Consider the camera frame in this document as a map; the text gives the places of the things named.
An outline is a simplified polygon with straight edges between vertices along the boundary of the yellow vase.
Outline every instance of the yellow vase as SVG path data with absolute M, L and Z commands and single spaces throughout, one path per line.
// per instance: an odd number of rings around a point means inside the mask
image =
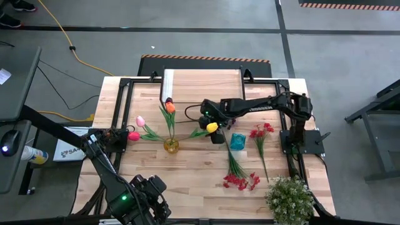
M 176 138 L 168 138 L 164 141 L 164 149 L 168 153 L 175 154 L 179 150 L 179 142 Z

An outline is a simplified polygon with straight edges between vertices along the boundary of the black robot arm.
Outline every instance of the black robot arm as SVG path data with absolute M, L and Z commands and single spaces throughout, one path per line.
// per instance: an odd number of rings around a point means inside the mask
M 283 92 L 277 96 L 269 96 L 259 99 L 222 99 L 216 103 L 205 99 L 200 108 L 203 114 L 199 119 L 200 128 L 205 128 L 207 124 L 217 122 L 219 127 L 229 126 L 229 122 L 250 112 L 278 110 L 283 112 L 293 120 L 289 130 L 290 135 L 287 141 L 291 144 L 302 144 L 304 142 L 304 125 L 311 117 L 313 105 L 311 100 L 305 96 L 294 92 Z M 211 134 L 213 143 L 220 143 L 223 139 L 218 131 Z
M 163 195 L 167 186 L 158 176 L 144 179 L 136 175 L 127 182 L 115 170 L 108 156 L 106 146 L 118 144 L 125 137 L 125 132 L 117 129 L 96 129 L 82 139 L 82 150 L 92 161 L 101 182 L 106 187 L 107 210 L 121 224 L 135 225 L 164 224 L 171 214 Z

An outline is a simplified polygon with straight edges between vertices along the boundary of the concrete floor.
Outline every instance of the concrete floor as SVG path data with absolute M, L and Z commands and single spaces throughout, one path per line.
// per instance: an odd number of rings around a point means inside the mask
M 258 28 L 279 29 L 273 0 L 44 0 L 65 26 L 140 28 Z M 301 8 L 295 0 L 282 2 L 287 29 L 398 31 L 400 12 Z M 46 11 L 11 12 L 31 26 L 55 25 Z M 41 59 L 95 85 L 104 74 L 79 64 L 58 31 L 0 31 L 0 40 L 16 46 L 41 46 Z M 287 78 L 280 34 L 186 32 L 69 32 L 79 57 L 120 76 L 135 75 L 142 54 L 173 54 L 269 59 L 274 78 Z M 305 78 L 322 131 L 334 204 L 346 219 L 398 224 L 400 179 L 364 182 L 378 172 L 364 124 L 348 125 L 343 118 L 369 103 L 380 89 L 400 76 L 399 36 L 288 35 L 297 78 Z M 70 106 L 99 88 L 76 82 L 39 63 Z M 57 111 L 72 118 L 94 113 L 96 100 L 68 111 L 37 72 L 27 98 L 37 110 Z M 63 122 L 58 117 L 51 119 Z M 0 221 L 65 216 L 73 203 L 79 168 L 36 172 L 33 196 L 0 197 Z

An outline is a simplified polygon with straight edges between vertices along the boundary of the black computer mouse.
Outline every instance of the black computer mouse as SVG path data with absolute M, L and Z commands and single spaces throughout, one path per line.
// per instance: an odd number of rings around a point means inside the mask
M 18 151 L 20 133 L 17 130 L 7 131 L 0 141 L 0 151 L 3 156 L 13 156 Z

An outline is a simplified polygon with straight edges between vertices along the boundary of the butcher block tabletop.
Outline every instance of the butcher block tabletop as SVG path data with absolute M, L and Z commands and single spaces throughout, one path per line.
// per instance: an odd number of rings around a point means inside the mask
M 187 121 L 186 107 L 200 104 L 204 98 L 219 102 L 223 98 L 241 98 L 243 86 L 240 70 L 169 70 L 173 76 L 172 98 L 176 107 L 175 121 Z M 105 77 L 93 121 L 94 128 L 110 128 L 121 77 Z M 304 79 L 288 79 L 290 90 L 302 94 L 307 92 Z M 134 85 L 128 125 L 136 127 L 136 116 L 142 116 L 146 124 L 160 136 L 168 137 L 168 128 L 159 110 L 160 83 L 137 83 Z M 245 84 L 246 99 L 265 98 L 276 95 L 272 84 Z M 127 90 L 124 91 L 118 120 L 121 125 Z M 199 107 L 192 107 L 187 114 L 194 119 L 201 116 Z M 249 133 L 257 124 L 269 123 L 274 128 L 264 143 L 269 183 L 263 169 L 255 143 Z M 182 139 L 198 128 L 197 122 L 177 123 L 175 137 Z M 311 118 L 306 129 L 315 129 Z M 232 133 L 246 136 L 245 148 L 233 151 L 237 162 L 247 174 L 255 172 L 261 182 L 253 191 L 225 188 L 223 178 L 228 173 L 228 152 L 225 144 L 213 144 L 209 137 L 187 139 L 179 142 L 179 152 L 169 154 L 162 142 L 129 141 L 122 156 L 119 170 L 126 180 L 141 174 L 148 178 L 158 175 L 167 185 L 163 195 L 172 214 L 169 218 L 213 218 L 213 219 L 273 219 L 264 196 L 268 192 L 271 178 L 289 176 L 286 156 L 281 151 L 279 131 L 282 129 L 278 111 L 247 113 L 237 118 L 231 130 L 225 131 L 228 142 Z M 141 134 L 145 132 L 136 127 Z M 331 214 L 335 214 L 326 169 L 315 155 L 305 154 L 304 164 L 311 191 Z M 100 178 L 90 160 L 82 165 L 76 200 L 72 213 L 79 211 L 99 186 Z

